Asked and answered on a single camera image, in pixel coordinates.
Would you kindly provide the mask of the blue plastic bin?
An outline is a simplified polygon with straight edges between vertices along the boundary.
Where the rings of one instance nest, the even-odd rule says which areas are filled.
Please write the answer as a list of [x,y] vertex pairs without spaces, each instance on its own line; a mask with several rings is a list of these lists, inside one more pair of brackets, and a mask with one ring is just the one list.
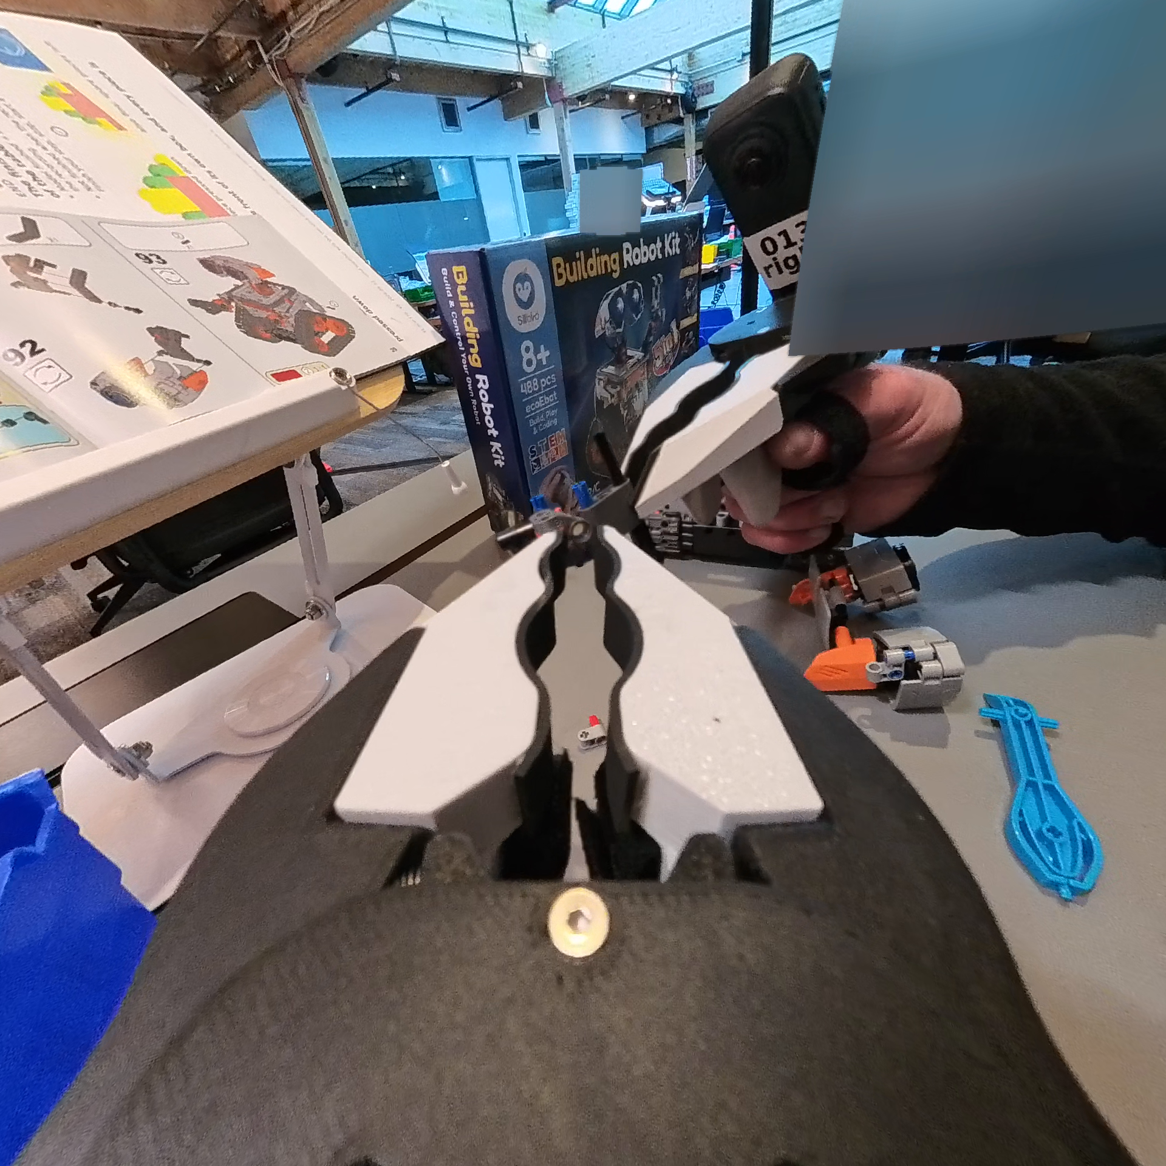
[[17,1164],[121,1009],[157,919],[59,809],[0,787],[0,1160]]

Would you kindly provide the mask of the small brick assembly blue pins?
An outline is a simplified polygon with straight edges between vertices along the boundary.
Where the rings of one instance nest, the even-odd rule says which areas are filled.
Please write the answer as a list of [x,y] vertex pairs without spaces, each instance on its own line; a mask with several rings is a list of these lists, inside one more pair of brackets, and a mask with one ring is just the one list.
[[584,479],[574,480],[561,502],[551,494],[537,494],[532,497],[532,513],[518,527],[497,531],[493,539],[502,553],[519,554],[541,536],[559,536],[568,562],[580,566],[592,549],[593,524],[587,511],[593,502],[593,492]]

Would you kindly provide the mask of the blue robot kit box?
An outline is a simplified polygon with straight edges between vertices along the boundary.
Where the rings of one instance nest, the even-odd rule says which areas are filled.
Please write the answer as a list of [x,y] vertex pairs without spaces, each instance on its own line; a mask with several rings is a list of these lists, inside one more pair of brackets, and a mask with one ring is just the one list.
[[551,233],[427,255],[493,531],[532,497],[576,509],[610,486],[660,382],[699,350],[703,215],[624,236]]

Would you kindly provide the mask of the light blue plastic brick separator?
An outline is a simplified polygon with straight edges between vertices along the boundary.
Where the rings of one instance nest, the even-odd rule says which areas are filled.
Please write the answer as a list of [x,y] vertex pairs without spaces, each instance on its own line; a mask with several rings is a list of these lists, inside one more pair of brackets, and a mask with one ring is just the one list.
[[1075,902],[1101,879],[1103,843],[1076,802],[1064,792],[1046,733],[1060,722],[1033,702],[984,694],[984,722],[997,724],[1012,783],[1006,838],[1028,875],[1057,898]]

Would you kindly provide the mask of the person's right hand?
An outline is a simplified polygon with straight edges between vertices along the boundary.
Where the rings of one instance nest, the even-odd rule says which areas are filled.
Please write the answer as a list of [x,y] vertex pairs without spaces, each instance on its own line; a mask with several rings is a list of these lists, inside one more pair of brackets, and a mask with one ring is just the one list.
[[873,534],[899,522],[937,484],[964,419],[959,391],[922,369],[874,362],[840,375],[826,394],[864,416],[868,457],[836,488],[786,488],[777,516],[762,527],[749,524],[726,492],[724,507],[754,547],[799,554],[828,543],[835,527]]

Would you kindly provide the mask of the grey black orange brick assembly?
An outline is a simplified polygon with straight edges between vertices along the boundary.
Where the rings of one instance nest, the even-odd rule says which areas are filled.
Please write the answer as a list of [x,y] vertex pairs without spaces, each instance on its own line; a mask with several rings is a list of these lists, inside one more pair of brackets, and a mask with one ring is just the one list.
[[853,608],[868,614],[918,600],[918,570],[904,545],[885,536],[854,547],[826,547],[808,557],[808,576],[790,591],[790,603],[814,608],[823,648],[836,648],[836,631]]

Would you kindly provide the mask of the white wooden book stand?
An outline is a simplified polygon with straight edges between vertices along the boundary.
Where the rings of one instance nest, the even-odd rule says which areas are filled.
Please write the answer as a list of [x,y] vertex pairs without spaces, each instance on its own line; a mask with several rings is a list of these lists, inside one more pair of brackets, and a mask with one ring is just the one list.
[[312,513],[311,438],[235,461],[235,480],[259,462],[282,467],[305,559],[305,614],[289,628],[97,727],[4,619],[4,660],[14,664],[83,747],[63,772],[63,805],[103,852],[124,884],[160,910],[198,852],[266,756],[404,631],[433,610],[397,586],[339,599],[323,522]]

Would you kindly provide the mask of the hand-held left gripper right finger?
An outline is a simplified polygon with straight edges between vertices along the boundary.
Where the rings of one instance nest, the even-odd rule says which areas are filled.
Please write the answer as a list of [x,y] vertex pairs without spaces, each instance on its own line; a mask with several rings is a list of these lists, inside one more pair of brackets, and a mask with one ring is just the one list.
[[623,667],[597,809],[580,805],[592,875],[665,879],[694,835],[819,820],[823,797],[731,619],[617,529],[592,547]]

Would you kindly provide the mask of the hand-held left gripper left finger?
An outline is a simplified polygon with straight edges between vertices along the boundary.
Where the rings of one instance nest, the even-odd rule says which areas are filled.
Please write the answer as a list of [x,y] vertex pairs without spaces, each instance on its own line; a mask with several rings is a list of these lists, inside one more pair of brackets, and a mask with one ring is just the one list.
[[537,674],[562,580],[547,531],[424,625],[336,797],[343,820],[467,834],[505,876],[566,875],[570,763]]

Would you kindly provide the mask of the person's right forearm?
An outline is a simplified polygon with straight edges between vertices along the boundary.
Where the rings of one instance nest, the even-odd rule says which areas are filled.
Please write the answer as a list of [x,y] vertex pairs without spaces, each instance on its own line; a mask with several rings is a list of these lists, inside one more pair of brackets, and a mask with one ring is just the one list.
[[1094,531],[1166,545],[1166,359],[947,362],[964,419],[900,534]]

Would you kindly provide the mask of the black office chair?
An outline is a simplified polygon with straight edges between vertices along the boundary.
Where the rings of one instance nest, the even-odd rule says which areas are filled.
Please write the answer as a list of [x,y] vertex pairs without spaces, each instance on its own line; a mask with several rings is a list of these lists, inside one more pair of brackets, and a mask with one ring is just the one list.
[[97,610],[93,637],[143,586],[187,594],[289,536],[294,516],[284,471],[276,467],[96,553],[110,578],[87,594]]

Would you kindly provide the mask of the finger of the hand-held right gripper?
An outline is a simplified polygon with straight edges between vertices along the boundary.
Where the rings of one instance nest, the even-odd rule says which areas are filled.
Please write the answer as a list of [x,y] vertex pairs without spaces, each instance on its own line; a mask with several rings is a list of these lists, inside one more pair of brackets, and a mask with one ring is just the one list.
[[713,479],[743,457],[743,360],[708,360],[683,371],[646,408],[624,479]]
[[651,401],[635,430],[635,513],[688,498],[701,518],[726,486],[747,524],[780,511],[780,471],[764,442],[786,421],[780,387],[808,371],[800,356],[708,360]]

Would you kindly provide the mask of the brick building instruction booklet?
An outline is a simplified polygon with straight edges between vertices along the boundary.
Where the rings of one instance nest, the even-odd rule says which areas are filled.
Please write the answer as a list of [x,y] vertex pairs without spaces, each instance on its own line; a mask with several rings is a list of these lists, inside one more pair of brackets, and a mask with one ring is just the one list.
[[4,12],[4,566],[336,419],[437,332],[119,34]]

